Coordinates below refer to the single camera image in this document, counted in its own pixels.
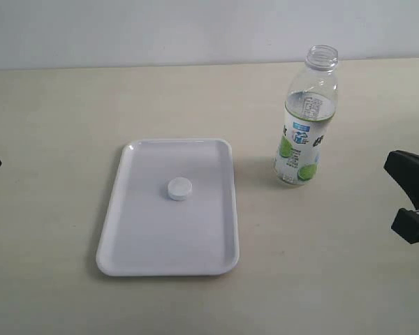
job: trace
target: bottle label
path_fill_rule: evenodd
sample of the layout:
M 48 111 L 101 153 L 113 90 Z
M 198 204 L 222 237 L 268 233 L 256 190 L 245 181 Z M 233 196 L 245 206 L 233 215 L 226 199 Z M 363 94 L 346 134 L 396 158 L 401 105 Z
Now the bottle label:
M 313 99 L 304 100 L 303 112 L 313 117 L 320 113 L 321 105 Z M 287 183 L 305 184 L 316 174 L 320 145 L 332 117 L 322 121 L 307 121 L 293 116 L 285 108 L 285 118 L 274 169 L 278 177 Z

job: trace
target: clear plastic bottle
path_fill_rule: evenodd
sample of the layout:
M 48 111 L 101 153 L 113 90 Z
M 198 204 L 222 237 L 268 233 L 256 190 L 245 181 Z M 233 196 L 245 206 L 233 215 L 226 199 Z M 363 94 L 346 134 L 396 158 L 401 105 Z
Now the clear plastic bottle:
M 305 63 L 288 90 L 284 131 L 274 160 L 278 177 L 294 185 L 315 176 L 320 146 L 337 107 L 336 49 L 315 45 Z

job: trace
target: white bottle cap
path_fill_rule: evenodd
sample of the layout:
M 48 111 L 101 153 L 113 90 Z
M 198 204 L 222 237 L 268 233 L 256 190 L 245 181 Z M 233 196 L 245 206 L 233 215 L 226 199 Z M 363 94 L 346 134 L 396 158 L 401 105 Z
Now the white bottle cap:
M 174 178 L 168 184 L 168 195 L 172 200 L 185 200 L 190 196 L 192 190 L 193 184 L 189 179 L 183 177 Z

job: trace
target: white tray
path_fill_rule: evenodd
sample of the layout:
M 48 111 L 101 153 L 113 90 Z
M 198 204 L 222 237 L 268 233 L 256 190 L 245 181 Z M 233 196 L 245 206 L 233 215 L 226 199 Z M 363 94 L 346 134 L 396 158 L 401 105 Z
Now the white tray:
M 168 197 L 175 177 L 192 183 Z M 239 259 L 233 157 L 216 139 L 141 140 L 119 163 L 96 264 L 108 276 L 217 275 Z

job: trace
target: plastic bottle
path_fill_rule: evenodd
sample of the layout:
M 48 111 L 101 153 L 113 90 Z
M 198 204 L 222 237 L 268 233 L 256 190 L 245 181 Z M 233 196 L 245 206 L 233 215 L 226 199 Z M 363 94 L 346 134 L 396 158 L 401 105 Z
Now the plastic bottle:
M 288 90 L 284 131 L 274 160 L 278 178 L 293 185 L 315 176 L 320 146 L 337 107 L 336 49 L 315 45 L 305 63 Z

